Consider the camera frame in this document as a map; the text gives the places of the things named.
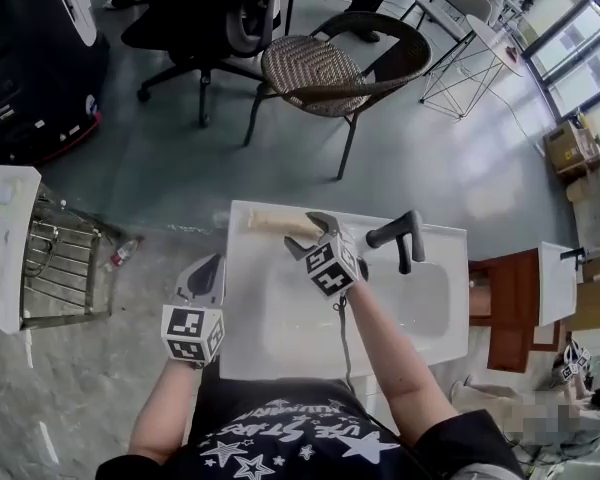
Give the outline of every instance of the gray floor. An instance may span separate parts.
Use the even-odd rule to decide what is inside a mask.
[[[184,266],[223,250],[222,215],[232,199],[385,217],[417,208],[427,223],[467,229],[473,259],[542,240],[575,244],[563,188],[533,146],[552,122],[528,75],[502,77],[494,90],[531,139],[493,94],[457,122],[418,103],[424,81],[416,80],[363,115],[345,178],[334,183],[342,122],[266,102],[252,145],[240,148],[254,82],[214,73],[206,130],[196,124],[197,75],[158,87],[139,104],[139,83],[169,60],[121,44],[140,9],[107,13],[99,9],[104,0],[93,1],[112,45],[103,123],[41,170],[71,204],[144,228],[148,238],[121,270],[110,320],[0,333],[0,466],[14,478],[92,478],[100,462],[122,453],[164,362],[161,305]],[[296,0],[292,32],[307,33],[345,7]],[[423,31],[445,46],[433,25]],[[362,57],[386,47],[347,44]]]

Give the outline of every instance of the plastic bottle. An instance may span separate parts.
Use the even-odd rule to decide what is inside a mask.
[[[111,271],[114,268],[121,267],[131,256],[138,250],[138,247],[144,240],[143,237],[132,238],[122,244],[118,250],[111,256],[107,263],[107,270]]]

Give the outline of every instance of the wheel caster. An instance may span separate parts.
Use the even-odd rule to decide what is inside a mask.
[[[138,101],[144,103],[145,101],[149,101],[151,99],[151,93],[146,89],[140,89],[137,93]]]

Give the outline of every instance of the black t-shirt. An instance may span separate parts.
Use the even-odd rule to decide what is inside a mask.
[[[485,411],[435,425],[411,450],[371,422],[353,396],[333,393],[328,388],[287,390],[285,398],[252,405],[204,435],[192,432],[189,444],[163,466],[146,457],[122,456],[100,466],[96,480],[426,479],[448,478],[476,463],[523,476]]]

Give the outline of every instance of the metal rack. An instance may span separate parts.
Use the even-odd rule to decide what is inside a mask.
[[[96,218],[69,210],[41,187],[34,204],[22,272],[21,329],[37,329],[111,316],[115,271],[98,267],[120,232]],[[96,302],[96,295],[102,300]],[[49,315],[31,316],[34,307]]]

